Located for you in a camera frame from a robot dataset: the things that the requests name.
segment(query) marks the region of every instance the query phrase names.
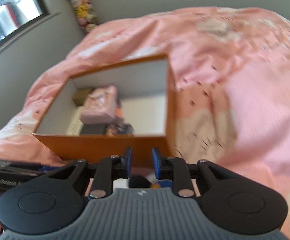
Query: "ribbed gray surface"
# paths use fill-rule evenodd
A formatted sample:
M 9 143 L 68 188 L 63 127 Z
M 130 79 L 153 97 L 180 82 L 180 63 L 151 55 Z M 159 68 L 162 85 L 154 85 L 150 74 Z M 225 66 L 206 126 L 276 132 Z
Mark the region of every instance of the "ribbed gray surface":
M 193 199 L 164 189 L 117 189 L 110 197 L 88 203 L 70 226 L 43 236 L 6 232 L 0 240 L 287 240 L 279 230 L 242 236 L 211 223 Z

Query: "stack of plush toys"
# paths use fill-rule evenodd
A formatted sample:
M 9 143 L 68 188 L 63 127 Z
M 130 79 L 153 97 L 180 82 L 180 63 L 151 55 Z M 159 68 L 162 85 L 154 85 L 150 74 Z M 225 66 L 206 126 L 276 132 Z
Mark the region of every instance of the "stack of plush toys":
M 80 27 L 85 33 L 89 33 L 98 24 L 98 18 L 94 12 L 93 5 L 90 0 L 69 0 Z
M 93 90 L 77 91 L 73 97 L 77 106 L 83 105 L 80 121 L 84 124 L 80 134 L 133 134 L 130 124 L 123 123 L 118 90 L 110 85 Z

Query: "pink bedding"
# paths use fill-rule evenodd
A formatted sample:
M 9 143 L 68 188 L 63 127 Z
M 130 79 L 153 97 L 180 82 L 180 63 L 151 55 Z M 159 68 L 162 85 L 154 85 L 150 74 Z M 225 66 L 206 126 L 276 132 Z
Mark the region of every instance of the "pink bedding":
M 187 8 L 108 22 L 30 89 L 0 131 L 0 159 L 60 165 L 31 132 L 69 75 L 167 52 L 177 89 L 176 153 L 279 191 L 290 238 L 290 22 L 260 8 Z

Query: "window sill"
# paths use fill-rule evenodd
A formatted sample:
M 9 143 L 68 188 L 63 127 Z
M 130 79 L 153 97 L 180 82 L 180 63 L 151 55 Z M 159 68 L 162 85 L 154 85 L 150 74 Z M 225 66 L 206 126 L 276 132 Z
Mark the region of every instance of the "window sill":
M 27 28 L 21 30 L 19 33 L 12 35 L 12 37 L 10 37 L 6 42 L 4 42 L 1 46 L 0 46 L 0 54 L 7 49 L 11 44 L 13 44 L 15 41 L 17 41 L 19 38 L 21 38 L 23 35 L 25 35 L 26 33 L 30 32 L 31 30 L 33 30 L 34 28 L 36 28 L 37 26 L 41 25 L 42 23 L 46 22 L 47 20 L 55 17 L 56 15 L 60 14 L 59 11 L 51 13 L 49 15 L 44 16 L 43 18 L 33 22 L 31 25 L 29 25 Z

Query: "plush toy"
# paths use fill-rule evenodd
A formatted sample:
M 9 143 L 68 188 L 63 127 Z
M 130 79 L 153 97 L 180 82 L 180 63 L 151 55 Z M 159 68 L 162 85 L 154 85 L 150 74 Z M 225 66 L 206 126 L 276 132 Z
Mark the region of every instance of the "plush toy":
M 94 12 L 93 5 L 90 0 L 69 0 L 78 23 L 84 32 L 89 33 L 98 24 L 98 18 Z

